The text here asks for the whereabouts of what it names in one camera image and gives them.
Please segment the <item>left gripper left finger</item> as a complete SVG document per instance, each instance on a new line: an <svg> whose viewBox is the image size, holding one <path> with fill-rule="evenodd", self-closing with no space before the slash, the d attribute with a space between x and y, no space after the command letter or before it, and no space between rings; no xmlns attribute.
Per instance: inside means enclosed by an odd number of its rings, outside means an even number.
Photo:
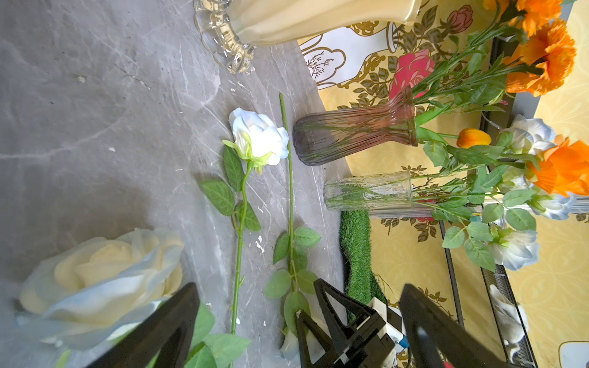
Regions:
<svg viewBox="0 0 589 368"><path fill-rule="evenodd" d="M197 286L190 282L90 366L146 367L156 358L155 367L182 367L198 313Z"/></svg>

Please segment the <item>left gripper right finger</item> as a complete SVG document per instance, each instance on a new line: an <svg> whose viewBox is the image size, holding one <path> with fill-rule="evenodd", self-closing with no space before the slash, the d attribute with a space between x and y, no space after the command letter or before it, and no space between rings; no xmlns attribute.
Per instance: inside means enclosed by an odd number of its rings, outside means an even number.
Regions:
<svg viewBox="0 0 589 368"><path fill-rule="evenodd" d="M400 311L416 367L505 367L491 351L437 307L418 288L403 287Z"/></svg>

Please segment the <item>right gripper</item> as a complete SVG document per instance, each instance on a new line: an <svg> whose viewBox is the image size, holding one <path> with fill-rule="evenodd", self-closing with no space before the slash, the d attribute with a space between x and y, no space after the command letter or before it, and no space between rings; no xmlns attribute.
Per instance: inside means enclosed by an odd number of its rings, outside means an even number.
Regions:
<svg viewBox="0 0 589 368"><path fill-rule="evenodd" d="M387 333L379 335L385 327L380 314L324 279L318 278L314 289L325 323L304 310L296 313L301 367L381 367L396 343ZM354 320L342 319L336 306L353 314Z"/></svg>

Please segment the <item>orange rose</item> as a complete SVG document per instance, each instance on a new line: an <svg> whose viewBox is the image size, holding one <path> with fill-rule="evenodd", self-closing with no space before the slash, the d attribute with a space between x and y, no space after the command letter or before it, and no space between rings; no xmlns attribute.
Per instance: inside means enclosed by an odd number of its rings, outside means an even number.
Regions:
<svg viewBox="0 0 589 368"><path fill-rule="evenodd" d="M469 185L493 187L523 177L549 194L588 195L588 145L558 135L556 146L539 154L509 152L498 141L469 149L447 147L452 163L469 174Z"/></svg>

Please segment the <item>orange marigold flower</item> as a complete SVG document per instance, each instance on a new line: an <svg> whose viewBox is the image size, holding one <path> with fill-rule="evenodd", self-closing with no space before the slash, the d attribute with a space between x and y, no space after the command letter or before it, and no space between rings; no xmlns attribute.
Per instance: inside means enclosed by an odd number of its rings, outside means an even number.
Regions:
<svg viewBox="0 0 589 368"><path fill-rule="evenodd" d="M560 19L560 1L485 1L484 6L486 9L495 12L489 25L504 21L522 31L526 37L534 35L543 26L554 21L564 21ZM512 40L509 36L499 37L509 38L517 45L519 44L518 41Z"/></svg>

